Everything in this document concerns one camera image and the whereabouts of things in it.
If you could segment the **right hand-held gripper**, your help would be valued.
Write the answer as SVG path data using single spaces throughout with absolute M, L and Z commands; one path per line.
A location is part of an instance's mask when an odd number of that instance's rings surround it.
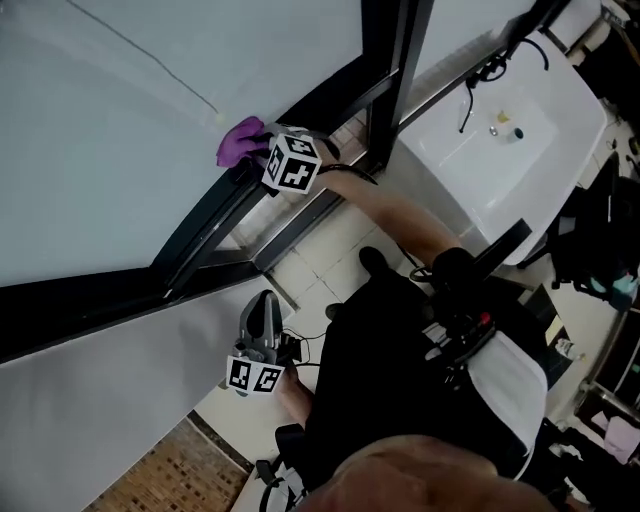
M 335 160 L 340 150 L 330 138 L 303 127 L 270 123 L 264 129 L 269 141 L 269 157 L 262 158 L 261 184 L 271 195 L 279 192 L 308 194 L 323 160 L 316 143 L 321 141 Z

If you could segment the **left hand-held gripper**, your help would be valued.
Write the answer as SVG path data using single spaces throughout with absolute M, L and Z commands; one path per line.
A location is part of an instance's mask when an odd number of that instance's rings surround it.
M 302 339 L 281 334 L 277 295 L 266 290 L 264 299 L 252 299 L 240 316 L 240 335 L 227 358 L 227 388 L 241 396 L 274 392 L 284 370 L 302 361 Z

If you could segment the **purple cleaning cloth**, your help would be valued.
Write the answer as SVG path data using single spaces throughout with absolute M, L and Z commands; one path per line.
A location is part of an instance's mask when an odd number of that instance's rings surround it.
M 242 120 L 223 137 L 216 152 L 216 163 L 222 168 L 232 168 L 242 159 L 262 155 L 269 150 L 272 134 L 256 116 Z

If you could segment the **person's left forearm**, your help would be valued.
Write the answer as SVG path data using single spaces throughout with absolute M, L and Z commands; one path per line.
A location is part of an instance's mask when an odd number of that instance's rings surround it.
M 276 387 L 276 396 L 293 420 L 305 429 L 314 394 L 300 381 L 295 366 L 284 370 Z

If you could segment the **black office chair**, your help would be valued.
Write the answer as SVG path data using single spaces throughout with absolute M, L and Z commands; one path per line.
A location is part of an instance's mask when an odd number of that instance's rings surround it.
M 302 468 L 304 431 L 298 424 L 278 427 L 275 441 L 277 456 L 255 464 L 257 479 L 265 484 L 259 512 L 292 512 L 307 495 L 298 472 Z

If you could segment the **person's black clothing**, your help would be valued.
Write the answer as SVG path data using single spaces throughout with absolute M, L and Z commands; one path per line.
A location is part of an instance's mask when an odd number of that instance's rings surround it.
M 542 368 L 546 342 L 535 317 L 489 282 L 474 283 L 472 256 L 461 248 L 440 254 L 435 278 L 471 292 L 483 312 Z M 326 483 L 349 456 L 386 438 L 430 436 L 491 461 L 515 477 L 524 446 L 489 409 L 467 371 L 454 390 L 443 384 L 425 354 L 426 294 L 390 266 L 370 276 L 330 322 L 323 344 L 312 410 L 304 429 L 304 485 Z

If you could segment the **white cabinet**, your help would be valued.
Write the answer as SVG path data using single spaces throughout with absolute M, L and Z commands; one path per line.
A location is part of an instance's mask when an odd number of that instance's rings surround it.
M 257 460 L 231 512 L 293 512 L 305 496 L 299 474 L 280 456 Z

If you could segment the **frosted window pane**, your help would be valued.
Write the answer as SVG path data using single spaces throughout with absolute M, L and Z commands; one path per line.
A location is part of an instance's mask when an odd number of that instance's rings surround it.
M 362 51 L 360 0 L 0 0 L 0 286 L 149 266 L 225 133 Z
M 414 73 L 420 92 L 455 81 L 504 47 L 536 0 L 435 0 Z

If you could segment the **black chest harness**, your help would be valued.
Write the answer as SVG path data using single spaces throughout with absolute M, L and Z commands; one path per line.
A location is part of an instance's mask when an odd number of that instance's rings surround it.
M 425 360 L 431 362 L 443 384 L 458 389 L 467 373 L 467 363 L 495 334 L 492 316 L 482 312 L 475 316 L 458 314 L 448 319 L 446 326 L 433 322 L 423 331 L 431 342 Z

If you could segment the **white fabric pouch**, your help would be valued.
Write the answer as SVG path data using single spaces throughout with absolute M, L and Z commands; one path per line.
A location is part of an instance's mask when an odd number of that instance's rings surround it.
M 475 390 L 529 456 L 544 418 L 548 383 L 541 366 L 501 331 L 467 363 Z

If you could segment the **black backpack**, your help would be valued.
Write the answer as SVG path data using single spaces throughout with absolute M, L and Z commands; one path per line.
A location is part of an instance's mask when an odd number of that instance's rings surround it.
M 640 279 L 640 182 L 620 174 L 616 152 L 588 188 L 574 189 L 553 228 L 555 286 L 603 300 L 591 278 L 606 287 L 627 273 Z

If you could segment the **teal cloth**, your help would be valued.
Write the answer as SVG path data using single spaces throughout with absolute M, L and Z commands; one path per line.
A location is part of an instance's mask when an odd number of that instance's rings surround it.
M 591 288 L 610 306 L 618 311 L 626 311 L 631 308 L 636 300 L 640 279 L 627 273 L 606 287 L 596 279 L 589 281 Z

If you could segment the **metal shelf rack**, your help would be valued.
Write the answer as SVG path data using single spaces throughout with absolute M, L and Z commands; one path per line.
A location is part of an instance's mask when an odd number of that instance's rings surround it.
M 602 438 L 613 417 L 640 430 L 640 305 L 616 324 L 580 385 L 574 414 Z

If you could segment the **pink cloth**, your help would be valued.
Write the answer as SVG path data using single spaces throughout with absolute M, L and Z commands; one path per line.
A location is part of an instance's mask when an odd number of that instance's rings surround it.
M 597 413 L 591 421 L 605 431 L 605 451 L 626 465 L 640 445 L 640 429 L 619 416 L 608 419 L 603 412 Z

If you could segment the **black window frame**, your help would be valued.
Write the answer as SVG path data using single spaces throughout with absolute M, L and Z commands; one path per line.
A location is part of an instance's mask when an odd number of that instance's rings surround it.
M 408 122 L 405 110 L 434 1 L 360 0 L 362 54 L 272 121 L 330 134 L 369 108 L 369 148 L 356 163 L 364 170 L 380 168 Z M 448 92 L 497 52 L 514 51 L 564 4 L 536 0 L 504 47 L 437 88 L 437 94 Z M 0 286 L 0 363 L 261 276 L 334 205 L 321 194 L 255 257 L 242 249 L 219 250 L 268 192 L 245 166 L 220 169 L 221 176 L 149 266 Z

